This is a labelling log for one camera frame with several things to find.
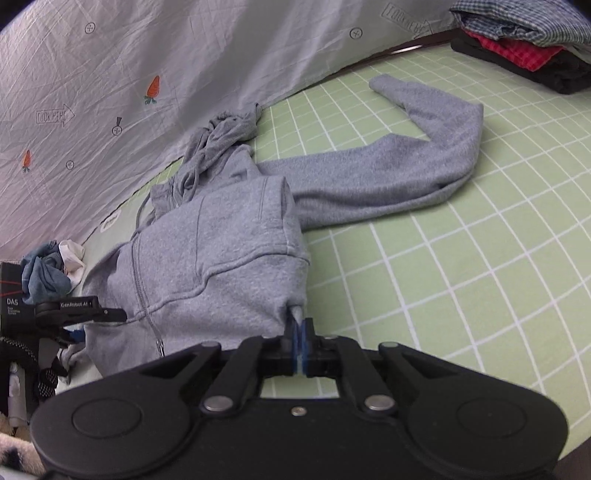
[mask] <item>white fabric backdrop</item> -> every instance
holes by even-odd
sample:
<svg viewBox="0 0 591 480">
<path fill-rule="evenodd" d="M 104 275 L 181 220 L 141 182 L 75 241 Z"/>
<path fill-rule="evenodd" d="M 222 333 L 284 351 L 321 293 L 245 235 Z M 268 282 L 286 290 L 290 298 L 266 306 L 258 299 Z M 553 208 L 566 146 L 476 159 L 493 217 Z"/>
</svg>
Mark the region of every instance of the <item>white fabric backdrop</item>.
<svg viewBox="0 0 591 480">
<path fill-rule="evenodd" d="M 0 258 L 84 241 L 215 113 L 446 30 L 451 3 L 37 0 L 0 34 Z"/>
</svg>

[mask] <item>black folded garment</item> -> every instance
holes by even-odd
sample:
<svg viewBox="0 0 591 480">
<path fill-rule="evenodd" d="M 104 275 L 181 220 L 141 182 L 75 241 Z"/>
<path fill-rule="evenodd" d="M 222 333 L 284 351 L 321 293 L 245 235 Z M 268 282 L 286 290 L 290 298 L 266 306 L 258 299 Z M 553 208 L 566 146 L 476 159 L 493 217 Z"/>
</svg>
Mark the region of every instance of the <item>black folded garment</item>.
<svg viewBox="0 0 591 480">
<path fill-rule="evenodd" d="M 530 72 L 501 55 L 487 50 L 480 42 L 461 31 L 452 40 L 452 49 L 476 59 L 495 63 L 532 82 L 541 83 L 555 92 L 571 94 L 591 86 L 591 65 L 569 51 L 562 50 L 539 70 Z"/>
</svg>

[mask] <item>plaid shirt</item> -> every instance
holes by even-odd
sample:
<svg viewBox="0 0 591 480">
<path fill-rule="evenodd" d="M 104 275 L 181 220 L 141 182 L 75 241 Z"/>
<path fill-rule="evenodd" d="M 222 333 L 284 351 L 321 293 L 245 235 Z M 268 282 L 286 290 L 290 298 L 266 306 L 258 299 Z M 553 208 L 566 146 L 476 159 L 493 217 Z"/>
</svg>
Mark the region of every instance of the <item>plaid shirt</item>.
<svg viewBox="0 0 591 480">
<path fill-rule="evenodd" d="M 457 0 L 450 10 L 464 30 L 493 40 L 591 45 L 591 23 L 567 0 Z"/>
<path fill-rule="evenodd" d="M 515 63 L 518 67 L 535 72 L 546 65 L 548 61 L 563 48 L 558 47 L 537 47 L 523 40 L 510 40 L 502 38 L 499 41 L 491 40 L 477 33 L 466 32 L 477 39 L 487 50 L 498 53 L 507 60 Z"/>
</svg>

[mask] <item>folded clothes stack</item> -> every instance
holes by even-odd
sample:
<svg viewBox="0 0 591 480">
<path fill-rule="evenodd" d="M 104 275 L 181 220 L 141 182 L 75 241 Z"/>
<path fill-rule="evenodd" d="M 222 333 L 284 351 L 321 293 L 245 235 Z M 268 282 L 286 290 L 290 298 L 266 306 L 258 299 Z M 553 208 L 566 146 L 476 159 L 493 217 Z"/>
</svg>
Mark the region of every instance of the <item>folded clothes stack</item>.
<svg viewBox="0 0 591 480">
<path fill-rule="evenodd" d="M 452 49 L 570 94 L 591 86 L 591 22 L 567 0 L 457 0 Z"/>
</svg>

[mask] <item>silver bolt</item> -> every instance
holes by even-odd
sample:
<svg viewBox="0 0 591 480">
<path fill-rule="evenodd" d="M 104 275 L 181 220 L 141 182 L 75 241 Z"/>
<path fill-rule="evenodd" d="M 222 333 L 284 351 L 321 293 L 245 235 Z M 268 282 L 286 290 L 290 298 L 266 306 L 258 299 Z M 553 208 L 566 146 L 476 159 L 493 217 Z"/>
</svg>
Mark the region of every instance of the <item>silver bolt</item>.
<svg viewBox="0 0 591 480">
<path fill-rule="evenodd" d="M 201 342 L 201 346 L 205 346 L 208 348 L 215 348 L 217 346 L 220 346 L 220 343 L 216 342 L 215 340 L 207 340 L 205 342 Z"/>
<path fill-rule="evenodd" d="M 395 405 L 394 399 L 387 395 L 370 395 L 365 399 L 365 406 L 373 411 L 390 410 Z"/>
<path fill-rule="evenodd" d="M 234 406 L 234 402 L 231 398 L 224 395 L 214 395 L 213 397 L 207 398 L 203 402 L 203 406 L 206 410 L 219 413 L 230 410 Z"/>
<path fill-rule="evenodd" d="M 294 417 L 303 417 L 307 413 L 308 413 L 308 411 L 304 407 L 293 407 L 291 409 L 291 414 Z"/>
</svg>

